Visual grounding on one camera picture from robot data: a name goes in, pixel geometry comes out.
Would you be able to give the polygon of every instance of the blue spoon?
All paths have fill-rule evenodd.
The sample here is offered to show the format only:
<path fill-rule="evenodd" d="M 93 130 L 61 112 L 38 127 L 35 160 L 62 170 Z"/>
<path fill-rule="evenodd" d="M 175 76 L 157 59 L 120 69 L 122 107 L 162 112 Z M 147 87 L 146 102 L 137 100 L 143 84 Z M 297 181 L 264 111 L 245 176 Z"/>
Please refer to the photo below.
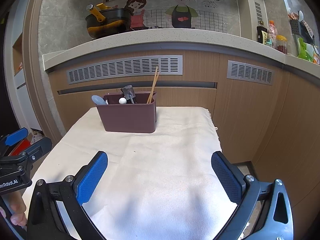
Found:
<path fill-rule="evenodd" d="M 106 105 L 107 103 L 103 100 L 102 97 L 99 97 L 97 95 L 93 95 L 91 97 L 92 101 L 96 104 L 96 105 Z"/>

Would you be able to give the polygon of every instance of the bottle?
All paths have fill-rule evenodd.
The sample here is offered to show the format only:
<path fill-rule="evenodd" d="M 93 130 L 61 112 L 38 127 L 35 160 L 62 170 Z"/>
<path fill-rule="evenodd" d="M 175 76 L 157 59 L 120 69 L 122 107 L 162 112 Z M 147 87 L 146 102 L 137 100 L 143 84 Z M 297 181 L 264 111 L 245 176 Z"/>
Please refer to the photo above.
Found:
<path fill-rule="evenodd" d="M 268 38 L 268 29 L 263 25 L 263 21 L 259 21 L 259 26 L 257 26 L 258 42 L 266 44 Z"/>
<path fill-rule="evenodd" d="M 274 21 L 269 21 L 269 29 L 268 29 L 268 35 L 269 38 L 272 40 L 272 47 L 275 49 L 276 46 L 276 36 L 278 34 L 278 31 L 275 27 Z"/>

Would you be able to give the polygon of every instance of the cooking pot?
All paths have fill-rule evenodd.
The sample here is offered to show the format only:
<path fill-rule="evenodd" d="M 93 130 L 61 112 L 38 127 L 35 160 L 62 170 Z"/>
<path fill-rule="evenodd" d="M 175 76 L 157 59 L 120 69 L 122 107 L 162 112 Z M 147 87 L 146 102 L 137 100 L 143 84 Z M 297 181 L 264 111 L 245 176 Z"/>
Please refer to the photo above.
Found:
<path fill-rule="evenodd" d="M 125 8 L 110 8 L 98 11 L 93 5 L 88 5 L 91 12 L 85 20 L 87 31 L 94 38 L 102 38 L 130 30 L 132 12 Z"/>

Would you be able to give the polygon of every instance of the apron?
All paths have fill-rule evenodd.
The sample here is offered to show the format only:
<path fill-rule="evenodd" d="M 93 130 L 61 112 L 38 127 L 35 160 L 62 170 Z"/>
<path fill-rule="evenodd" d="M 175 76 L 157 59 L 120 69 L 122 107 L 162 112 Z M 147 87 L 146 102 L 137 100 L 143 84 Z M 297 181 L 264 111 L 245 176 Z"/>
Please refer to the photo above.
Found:
<path fill-rule="evenodd" d="M 144 10 L 142 10 L 140 14 L 131 16 L 131 26 L 130 27 L 131 28 L 144 27 L 143 15 L 144 15 Z"/>
<path fill-rule="evenodd" d="M 178 5 L 172 12 L 172 26 L 174 28 L 191 28 L 191 13 L 189 7 L 187 6 L 187 12 L 178 12 L 177 7 Z"/>

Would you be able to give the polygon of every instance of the white cabinet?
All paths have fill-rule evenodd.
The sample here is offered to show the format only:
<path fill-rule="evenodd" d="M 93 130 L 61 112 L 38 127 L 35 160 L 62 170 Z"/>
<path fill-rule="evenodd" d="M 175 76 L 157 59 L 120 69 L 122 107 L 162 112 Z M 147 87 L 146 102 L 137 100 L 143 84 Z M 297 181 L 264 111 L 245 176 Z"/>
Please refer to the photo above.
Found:
<path fill-rule="evenodd" d="M 33 111 L 26 85 L 17 89 L 17 96 L 28 126 L 33 129 L 41 130 L 35 112 Z"/>
<path fill-rule="evenodd" d="M 25 78 L 24 78 L 24 71 L 23 69 L 20 70 L 18 72 L 18 74 L 16 74 L 14 77 L 13 77 L 13 81 L 14 81 L 14 85 L 16 88 L 18 88 L 19 86 L 21 86 L 22 84 L 24 84 L 26 82 Z"/>

